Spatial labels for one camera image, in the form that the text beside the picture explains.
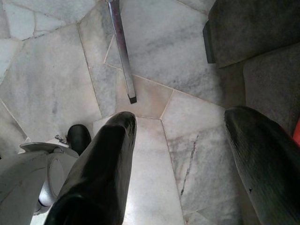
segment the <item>dark crack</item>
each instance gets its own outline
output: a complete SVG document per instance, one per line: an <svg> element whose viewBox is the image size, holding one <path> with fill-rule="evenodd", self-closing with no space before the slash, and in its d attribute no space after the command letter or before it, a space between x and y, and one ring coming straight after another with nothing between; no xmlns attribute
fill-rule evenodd
<svg viewBox="0 0 300 225"><path fill-rule="evenodd" d="M184 177L184 181L183 181L183 187L182 187L182 190L180 192L180 196L182 196L183 192L184 192L184 187L186 185L186 181L187 181L187 177L189 175L189 172L191 170L191 167L192 167L192 162L193 162L193 158L194 158L194 152L195 152L195 149L196 149L196 143L198 141L198 138L199 138L199 135L197 135L196 137L196 140L194 141L194 145L193 145L193 150L191 152L191 157L189 159L189 166L188 166L188 169L187 169L187 173L186 173L186 176Z"/></svg>

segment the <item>red object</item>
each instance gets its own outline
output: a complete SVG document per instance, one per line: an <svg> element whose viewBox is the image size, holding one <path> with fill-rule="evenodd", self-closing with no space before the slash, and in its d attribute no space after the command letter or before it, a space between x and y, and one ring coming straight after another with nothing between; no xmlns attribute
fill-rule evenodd
<svg viewBox="0 0 300 225"><path fill-rule="evenodd" d="M298 123L296 125L293 139L298 143L298 145L300 145L300 119L298 120Z"/></svg>

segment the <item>marble floor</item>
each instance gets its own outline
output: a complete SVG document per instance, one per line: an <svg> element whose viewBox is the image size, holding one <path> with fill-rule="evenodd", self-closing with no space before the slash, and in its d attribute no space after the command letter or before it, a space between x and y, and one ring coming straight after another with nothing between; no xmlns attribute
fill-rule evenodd
<svg viewBox="0 0 300 225"><path fill-rule="evenodd" d="M213 3L121 0L131 105L104 0L0 0L1 158L75 123L94 135L130 111L138 127L124 224L241 225L223 116L243 103L243 80L206 61Z"/></svg>

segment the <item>metal pole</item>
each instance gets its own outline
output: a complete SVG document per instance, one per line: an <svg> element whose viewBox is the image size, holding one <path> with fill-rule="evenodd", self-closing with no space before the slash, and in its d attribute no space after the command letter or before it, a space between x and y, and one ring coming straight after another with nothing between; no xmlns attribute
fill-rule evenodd
<svg viewBox="0 0 300 225"><path fill-rule="evenodd" d="M133 85L133 80L131 75L124 30L122 25L122 19L120 13L120 0L107 0L107 4L112 19L113 31L117 41L121 64L123 67L123 73L124 73L126 87L127 87L127 94L130 103L133 104L136 103L136 95L135 95L135 88Z"/></svg>

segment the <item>metal rod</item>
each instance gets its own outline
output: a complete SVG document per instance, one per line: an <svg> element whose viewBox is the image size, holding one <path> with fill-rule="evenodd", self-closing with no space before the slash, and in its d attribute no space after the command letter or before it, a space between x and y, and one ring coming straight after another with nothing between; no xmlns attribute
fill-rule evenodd
<svg viewBox="0 0 300 225"><path fill-rule="evenodd" d="M113 31L116 37L121 64L123 67L123 73L125 77L127 94L130 103L136 103L135 88L133 85L131 68L129 63L129 57L126 47L126 41L124 36L124 30L122 25L121 13L120 13L120 0L107 0L108 9L112 19Z"/></svg>

